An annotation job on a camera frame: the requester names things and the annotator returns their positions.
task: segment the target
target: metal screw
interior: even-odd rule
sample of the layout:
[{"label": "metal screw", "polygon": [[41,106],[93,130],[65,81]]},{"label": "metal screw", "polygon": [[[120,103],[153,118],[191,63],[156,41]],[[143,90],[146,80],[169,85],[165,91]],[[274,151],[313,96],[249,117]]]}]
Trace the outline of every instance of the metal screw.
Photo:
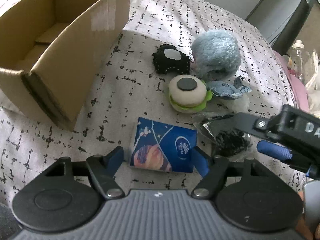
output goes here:
[{"label": "metal screw", "polygon": [[111,188],[107,191],[107,196],[111,198],[120,197],[122,195],[122,190],[119,188]]},{"label": "metal screw", "polygon": [[161,192],[159,192],[159,191],[158,191],[157,193],[155,193],[155,196],[156,196],[156,197],[162,197],[162,196],[163,196],[163,194],[162,194]]},{"label": "metal screw", "polygon": [[193,194],[196,197],[206,197],[207,195],[209,195],[209,190],[207,190],[206,188],[197,188],[193,191]]},{"label": "metal screw", "polygon": [[264,127],[266,125],[266,122],[265,121],[260,121],[259,123],[258,123],[258,127]]}]

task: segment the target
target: white cloth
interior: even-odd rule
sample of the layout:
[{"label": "white cloth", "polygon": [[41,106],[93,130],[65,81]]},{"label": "white cloth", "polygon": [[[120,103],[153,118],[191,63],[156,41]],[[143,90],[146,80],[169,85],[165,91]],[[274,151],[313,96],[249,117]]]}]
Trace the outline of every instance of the white cloth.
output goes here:
[{"label": "white cloth", "polygon": [[[0,10],[4,10],[18,0],[0,1]],[[105,155],[118,145],[127,148],[139,116],[192,127],[190,115],[171,108],[167,86],[173,75],[155,74],[152,53],[169,43],[192,57],[192,41],[213,28],[230,30],[238,39],[242,64],[236,76],[252,88],[250,113],[269,117],[278,114],[283,104],[293,104],[289,83],[272,49],[246,21],[202,0],[131,0],[128,24],[108,63],[97,73],[74,132],[0,109],[0,201],[10,202],[18,190],[61,156],[80,161],[94,154]],[[210,104],[217,110],[223,108],[216,99]],[[206,140],[199,136],[198,141],[210,152]],[[267,156],[256,153],[256,157],[295,190],[301,188],[302,174]],[[197,172],[169,174],[130,168],[126,163],[115,175],[126,192],[129,188],[192,189],[200,179]]]}]

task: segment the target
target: human hand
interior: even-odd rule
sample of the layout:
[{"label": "human hand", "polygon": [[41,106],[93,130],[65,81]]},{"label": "human hand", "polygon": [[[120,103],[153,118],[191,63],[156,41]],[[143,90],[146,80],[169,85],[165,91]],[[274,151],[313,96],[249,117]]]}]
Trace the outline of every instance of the human hand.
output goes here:
[{"label": "human hand", "polygon": [[[303,201],[303,191],[299,191],[298,194]],[[308,226],[306,225],[306,222],[303,217],[301,217],[299,219],[299,221],[296,225],[296,231],[299,234],[301,234],[303,237],[305,237],[307,240],[313,240],[313,239],[320,240],[320,224],[318,225],[318,227],[315,231],[315,234],[313,235],[310,232]]]}]

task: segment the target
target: ribbed surface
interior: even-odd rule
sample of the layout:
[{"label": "ribbed surface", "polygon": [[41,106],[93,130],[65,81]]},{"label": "ribbed surface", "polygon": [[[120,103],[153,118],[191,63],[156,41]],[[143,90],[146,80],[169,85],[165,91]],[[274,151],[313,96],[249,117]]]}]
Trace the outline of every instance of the ribbed surface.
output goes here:
[{"label": "ribbed surface", "polygon": [[206,200],[195,200],[185,190],[132,190],[120,200],[106,202],[88,224],[59,235],[23,230],[14,240],[300,240],[293,230],[260,235],[226,223]]}]

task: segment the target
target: light blue plush ball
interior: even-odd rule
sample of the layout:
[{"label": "light blue plush ball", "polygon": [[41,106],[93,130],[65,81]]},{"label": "light blue plush ball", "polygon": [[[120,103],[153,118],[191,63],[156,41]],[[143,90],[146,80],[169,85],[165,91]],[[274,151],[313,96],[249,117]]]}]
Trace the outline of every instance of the light blue plush ball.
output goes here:
[{"label": "light blue plush ball", "polygon": [[191,50],[196,75],[206,82],[233,76],[241,64],[238,41],[226,30],[209,30],[201,34],[192,43]]}]

